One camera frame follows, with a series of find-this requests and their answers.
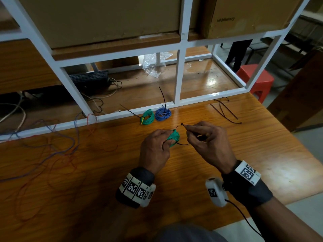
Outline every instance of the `blue wire coil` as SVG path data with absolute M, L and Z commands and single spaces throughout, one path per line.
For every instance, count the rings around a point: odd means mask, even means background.
M 155 113 L 155 119 L 157 121 L 164 121 L 171 117 L 172 112 L 169 109 L 166 109 L 164 105 L 162 105 L 162 108 L 157 109 Z

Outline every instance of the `gray pants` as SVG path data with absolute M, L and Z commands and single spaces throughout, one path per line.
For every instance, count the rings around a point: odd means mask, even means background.
M 220 234 L 192 224 L 172 224 L 162 228 L 154 242 L 228 242 Z

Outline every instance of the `table top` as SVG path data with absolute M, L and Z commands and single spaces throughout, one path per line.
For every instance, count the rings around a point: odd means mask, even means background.
M 1 241 L 71 241 L 93 219 L 107 199 L 138 163 L 142 140 L 158 128 L 180 133 L 180 125 L 201 120 L 227 129 L 236 157 L 247 161 L 262 174 L 273 194 L 284 204 L 323 192 L 323 165 L 250 93 L 229 97 L 225 105 L 242 124 L 233 124 L 210 105 L 214 101 L 172 109 L 164 122 L 141 126 L 137 117 L 128 117 L 79 128 L 80 145 L 73 156 L 55 155 L 30 175 L 0 183 Z M 226 116 L 234 117 L 224 109 Z M 61 131 L 77 139 L 75 129 Z M 0 144 L 0 179 L 22 175 L 42 162 L 53 150 L 48 143 L 66 149 L 72 140 L 46 134 Z M 175 145 L 171 157 L 156 175 L 156 192 L 146 208 L 139 208 L 126 237 L 152 234 L 174 222 L 189 222 L 215 229 L 242 220 L 231 206 L 215 207 L 205 180 L 220 173 L 206 163 L 192 146 Z M 247 215 L 247 210 L 230 194 Z

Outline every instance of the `clear plastic sheet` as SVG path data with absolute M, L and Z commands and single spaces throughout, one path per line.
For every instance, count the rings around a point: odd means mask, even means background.
M 160 53 L 160 60 L 165 60 L 172 56 L 173 54 L 170 52 L 161 52 Z M 156 54 L 146 54 L 143 57 L 142 62 L 142 69 L 148 74 L 155 78 L 158 78 L 160 74 L 162 73 L 162 68 L 166 66 L 165 63 L 160 63 L 159 65 L 156 65 Z

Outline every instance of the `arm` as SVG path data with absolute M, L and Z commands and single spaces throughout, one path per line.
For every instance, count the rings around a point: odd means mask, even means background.
M 172 130 L 156 130 L 141 144 L 139 167 L 156 175 L 170 157 L 169 148 L 175 140 L 166 140 Z M 122 241 L 135 208 L 126 206 L 115 198 L 97 215 L 88 231 L 84 231 L 79 242 Z
M 226 130 L 208 122 L 199 122 L 194 126 L 184 125 L 188 142 L 209 164 L 222 174 L 233 171 L 237 159 L 231 149 Z M 200 142 L 197 135 L 206 135 Z M 311 241 L 323 242 L 323 238 L 312 228 L 288 210 L 275 197 L 256 207 L 244 204 L 265 241 Z

